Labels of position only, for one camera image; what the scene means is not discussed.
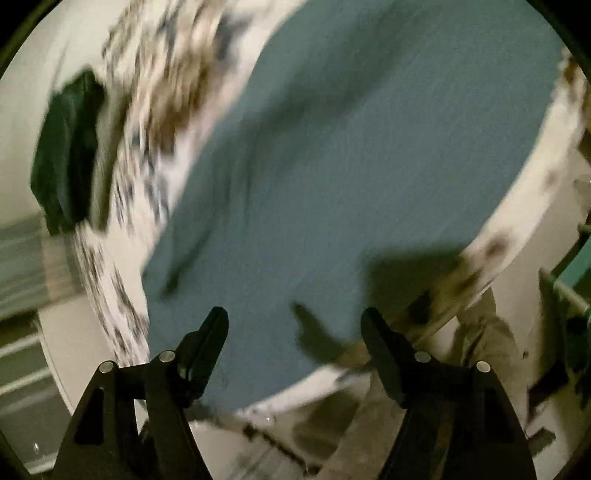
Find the metal screw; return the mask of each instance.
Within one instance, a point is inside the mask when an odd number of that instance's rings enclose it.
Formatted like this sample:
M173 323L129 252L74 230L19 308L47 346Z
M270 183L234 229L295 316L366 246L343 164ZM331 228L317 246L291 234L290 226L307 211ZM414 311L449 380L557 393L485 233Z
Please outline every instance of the metal screw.
M115 366L115 364L113 362L111 362L111 361L102 362L101 365L100 365L100 367L99 367L100 373L107 374L111 370L113 370L113 367L114 366Z
M172 362L174 360L175 356L176 355L174 354L174 352L172 350L166 350L165 352L162 352L158 356L158 359L160 359L160 361L164 364L169 364L170 362Z
M487 374L488 372L491 371L491 366L489 364L487 364L486 362L482 362L482 361L480 361L476 364L476 368L484 374Z
M417 352L414 354L414 359L420 364L427 364L431 361L431 355L427 352Z

